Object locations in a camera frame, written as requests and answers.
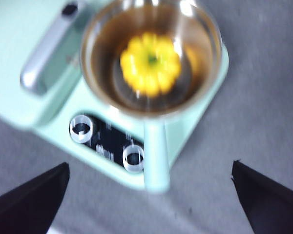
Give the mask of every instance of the black control panel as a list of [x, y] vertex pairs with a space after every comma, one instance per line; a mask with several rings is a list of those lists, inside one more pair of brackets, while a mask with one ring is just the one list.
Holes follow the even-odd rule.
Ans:
[[[75, 116], [70, 123], [69, 131], [76, 143], [86, 145], [121, 166], [124, 166], [123, 152], [128, 146], [139, 146], [143, 150], [141, 141], [94, 115], [80, 114]], [[143, 156], [140, 152], [131, 153], [126, 157], [126, 162], [130, 165], [138, 165], [142, 160]]]

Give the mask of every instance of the stainless steel bowl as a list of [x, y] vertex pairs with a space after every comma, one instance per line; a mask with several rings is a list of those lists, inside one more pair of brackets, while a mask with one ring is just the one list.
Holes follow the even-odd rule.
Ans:
[[[138, 96], [124, 82], [119, 57], [145, 31], [169, 36], [182, 72], [170, 93]], [[165, 117], [194, 105], [215, 82], [221, 37], [211, 15], [191, 0], [117, 0], [88, 24], [81, 50], [84, 78], [104, 103], [136, 117]]]

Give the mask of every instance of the metal handle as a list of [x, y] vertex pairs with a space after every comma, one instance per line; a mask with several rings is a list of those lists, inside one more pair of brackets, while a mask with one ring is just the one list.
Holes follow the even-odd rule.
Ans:
[[37, 95], [48, 91], [67, 66], [67, 56], [72, 57], [79, 51], [82, 30], [89, 17], [90, 11], [82, 0], [63, 8], [21, 72], [20, 83], [25, 89]]

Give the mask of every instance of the scale handle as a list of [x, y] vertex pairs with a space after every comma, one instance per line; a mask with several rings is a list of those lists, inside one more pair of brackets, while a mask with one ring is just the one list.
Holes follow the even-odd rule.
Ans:
[[169, 164], [165, 124], [147, 121], [144, 135], [144, 181], [146, 190], [163, 193], [169, 189]]

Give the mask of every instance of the gray floor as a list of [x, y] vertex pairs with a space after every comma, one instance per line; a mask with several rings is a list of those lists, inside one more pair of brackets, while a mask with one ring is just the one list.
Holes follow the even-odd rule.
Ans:
[[230, 54], [223, 86], [171, 170], [165, 195], [119, 185], [0, 120], [0, 194], [66, 161], [62, 233], [252, 233], [235, 159], [293, 189], [293, 0], [204, 0]]

